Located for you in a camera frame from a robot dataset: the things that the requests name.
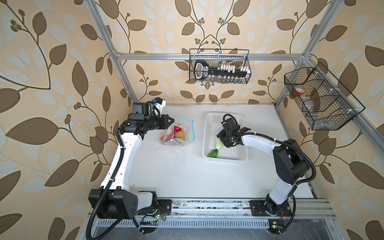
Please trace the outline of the white plastic perforated basket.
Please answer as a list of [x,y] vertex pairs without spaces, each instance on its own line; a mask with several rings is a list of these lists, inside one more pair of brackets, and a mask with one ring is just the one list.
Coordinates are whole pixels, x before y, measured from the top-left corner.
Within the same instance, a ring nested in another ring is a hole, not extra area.
[[203,133],[203,158],[223,163],[237,164],[249,159],[248,147],[236,145],[233,133],[240,129],[244,118],[238,114],[210,112],[206,114]]

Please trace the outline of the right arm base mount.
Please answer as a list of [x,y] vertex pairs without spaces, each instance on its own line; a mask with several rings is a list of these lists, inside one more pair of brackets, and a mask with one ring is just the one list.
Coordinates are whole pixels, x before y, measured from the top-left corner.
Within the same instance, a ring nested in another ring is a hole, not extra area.
[[289,200],[281,205],[273,202],[269,196],[265,200],[251,200],[249,206],[253,217],[278,217],[278,221],[269,220],[270,227],[268,231],[272,235],[282,235],[291,226],[296,215],[297,201],[295,196],[292,197],[292,206]]

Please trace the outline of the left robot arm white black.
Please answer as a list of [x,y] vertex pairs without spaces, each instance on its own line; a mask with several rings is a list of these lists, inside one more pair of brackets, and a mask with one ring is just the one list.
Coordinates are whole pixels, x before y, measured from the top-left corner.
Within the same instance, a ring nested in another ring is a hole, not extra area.
[[[135,216],[142,209],[159,212],[157,194],[154,191],[131,193],[128,179],[133,160],[145,134],[152,130],[167,130],[174,123],[173,118],[162,114],[165,106],[166,101],[161,98],[134,103],[133,111],[127,120],[115,129],[118,148],[113,162],[100,187],[92,189],[89,194],[93,211],[87,224],[86,239],[104,238],[122,220],[133,221],[139,232],[146,234]],[[94,237],[92,227],[96,218],[113,219],[114,222],[103,233]]]

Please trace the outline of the white radish green leaves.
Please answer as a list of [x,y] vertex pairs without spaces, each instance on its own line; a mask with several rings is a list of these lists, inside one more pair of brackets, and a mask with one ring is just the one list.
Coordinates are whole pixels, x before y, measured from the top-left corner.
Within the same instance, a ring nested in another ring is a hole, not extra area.
[[207,154],[207,157],[208,158],[217,158],[218,157],[218,154],[219,154],[219,150],[223,147],[223,143],[221,142],[221,140],[219,139],[216,139],[215,141],[215,147],[213,150],[211,150],[208,154]]

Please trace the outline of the black white tool in basket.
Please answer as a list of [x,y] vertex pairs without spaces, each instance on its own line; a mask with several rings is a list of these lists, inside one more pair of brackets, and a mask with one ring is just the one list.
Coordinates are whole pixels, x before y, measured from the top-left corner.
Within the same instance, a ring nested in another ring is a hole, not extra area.
[[204,60],[197,60],[192,69],[193,77],[196,80],[237,80],[246,81],[251,77],[252,71],[248,66],[228,65],[228,64],[209,64]]

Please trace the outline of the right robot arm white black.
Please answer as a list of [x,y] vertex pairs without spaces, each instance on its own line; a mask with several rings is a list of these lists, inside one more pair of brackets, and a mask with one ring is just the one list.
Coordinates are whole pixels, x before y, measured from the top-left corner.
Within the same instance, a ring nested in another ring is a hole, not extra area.
[[247,146],[274,158],[278,178],[273,189],[266,196],[266,208],[270,213],[293,197],[299,185],[315,179],[317,171],[314,163],[295,140],[280,141],[252,132],[249,128],[242,128],[231,114],[223,116],[221,125],[223,130],[217,134],[217,138],[225,147]]

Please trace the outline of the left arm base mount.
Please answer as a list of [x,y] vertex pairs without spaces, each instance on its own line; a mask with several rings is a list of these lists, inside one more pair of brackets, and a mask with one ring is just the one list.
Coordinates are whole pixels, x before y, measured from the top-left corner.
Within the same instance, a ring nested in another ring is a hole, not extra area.
[[155,201],[150,207],[137,211],[132,219],[134,226],[138,231],[145,235],[153,232],[160,221],[165,221],[172,211],[173,201],[170,199],[160,199]]

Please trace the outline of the clear zip top bag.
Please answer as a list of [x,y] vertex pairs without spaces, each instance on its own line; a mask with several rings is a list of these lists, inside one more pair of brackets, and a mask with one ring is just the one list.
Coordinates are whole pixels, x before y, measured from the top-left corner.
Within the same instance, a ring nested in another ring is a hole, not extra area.
[[191,144],[196,137],[194,121],[180,116],[174,117],[172,123],[161,136],[161,144],[170,147],[184,147]]

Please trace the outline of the aluminium frame rail front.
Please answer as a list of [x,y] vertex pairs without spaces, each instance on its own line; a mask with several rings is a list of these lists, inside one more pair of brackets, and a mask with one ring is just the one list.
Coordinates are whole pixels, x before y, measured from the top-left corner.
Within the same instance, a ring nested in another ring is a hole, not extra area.
[[[253,217],[249,201],[264,199],[229,199],[229,198],[159,198],[170,199],[172,211],[166,218],[197,218],[197,219],[279,219],[278,217]],[[297,198],[297,209],[295,220],[333,220],[336,214],[329,201],[324,199],[301,199]],[[98,216],[102,219],[130,219],[136,215],[139,209],[129,207],[128,213],[125,208],[113,207],[111,201],[107,201],[98,210]]]

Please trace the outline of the yellow potato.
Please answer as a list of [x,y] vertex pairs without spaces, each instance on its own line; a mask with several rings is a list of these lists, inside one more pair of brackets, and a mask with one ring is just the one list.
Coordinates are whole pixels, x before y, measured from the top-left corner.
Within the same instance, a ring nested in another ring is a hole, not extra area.
[[178,133],[175,133],[175,134],[174,134],[174,138],[175,138],[175,139],[179,139],[179,140],[183,140],[183,141],[185,141],[185,140],[186,140],[186,138],[185,138],[185,132],[184,132],[184,131],[180,131],[180,132],[178,132]]

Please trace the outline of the red capped bottle in basket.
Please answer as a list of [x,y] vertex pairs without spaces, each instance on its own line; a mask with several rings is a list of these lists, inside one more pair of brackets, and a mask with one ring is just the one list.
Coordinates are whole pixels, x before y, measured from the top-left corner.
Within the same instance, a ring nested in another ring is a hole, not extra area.
[[293,89],[293,97],[300,97],[305,94],[305,90],[303,88],[294,88]]

